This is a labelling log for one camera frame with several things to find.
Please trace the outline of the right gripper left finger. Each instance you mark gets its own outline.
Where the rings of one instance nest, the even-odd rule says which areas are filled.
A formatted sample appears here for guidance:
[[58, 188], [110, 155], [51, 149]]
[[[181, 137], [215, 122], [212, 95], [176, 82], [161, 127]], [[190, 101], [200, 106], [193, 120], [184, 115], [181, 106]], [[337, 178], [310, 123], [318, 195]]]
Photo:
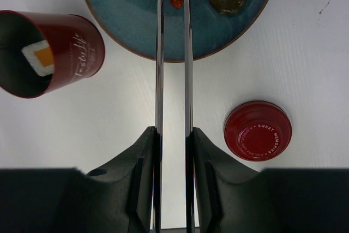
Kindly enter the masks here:
[[148, 232], [155, 133], [87, 174], [1, 170], [1, 232]]

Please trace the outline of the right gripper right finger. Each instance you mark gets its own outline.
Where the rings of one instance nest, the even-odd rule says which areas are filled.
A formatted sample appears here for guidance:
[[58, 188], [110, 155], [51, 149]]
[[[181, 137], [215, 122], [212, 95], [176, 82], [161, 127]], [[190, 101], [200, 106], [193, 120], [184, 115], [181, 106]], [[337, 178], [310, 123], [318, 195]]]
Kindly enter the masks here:
[[348, 232], [347, 169], [258, 172], [193, 137], [201, 232]]

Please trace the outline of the metal tongs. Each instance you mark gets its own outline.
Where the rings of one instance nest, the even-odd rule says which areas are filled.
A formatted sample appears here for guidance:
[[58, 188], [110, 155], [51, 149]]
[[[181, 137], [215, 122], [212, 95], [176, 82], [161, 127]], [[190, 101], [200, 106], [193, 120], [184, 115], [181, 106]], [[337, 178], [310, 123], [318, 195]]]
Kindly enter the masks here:
[[[195, 229], [193, 139], [193, 39], [190, 0], [175, 16], [167, 0], [157, 0], [155, 128], [152, 231], [161, 227]], [[179, 23], [183, 63], [165, 63], [164, 42]]]

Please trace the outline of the red metal can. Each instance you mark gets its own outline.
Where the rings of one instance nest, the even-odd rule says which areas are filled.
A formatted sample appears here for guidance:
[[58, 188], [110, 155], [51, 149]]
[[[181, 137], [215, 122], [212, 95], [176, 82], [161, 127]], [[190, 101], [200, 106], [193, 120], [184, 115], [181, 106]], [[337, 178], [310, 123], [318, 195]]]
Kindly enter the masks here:
[[[54, 72], [41, 77], [22, 48], [47, 40]], [[95, 75], [105, 59], [105, 44], [96, 26], [78, 15], [1, 11], [1, 87], [21, 98], [45, 93]]]

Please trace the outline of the sushi roll piece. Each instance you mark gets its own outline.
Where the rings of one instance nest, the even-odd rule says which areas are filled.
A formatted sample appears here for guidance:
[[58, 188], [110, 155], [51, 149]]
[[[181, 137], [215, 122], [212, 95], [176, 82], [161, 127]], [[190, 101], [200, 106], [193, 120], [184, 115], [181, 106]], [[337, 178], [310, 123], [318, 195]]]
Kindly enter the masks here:
[[27, 45], [21, 51], [37, 75], [45, 77], [53, 74], [53, 53], [47, 40]]

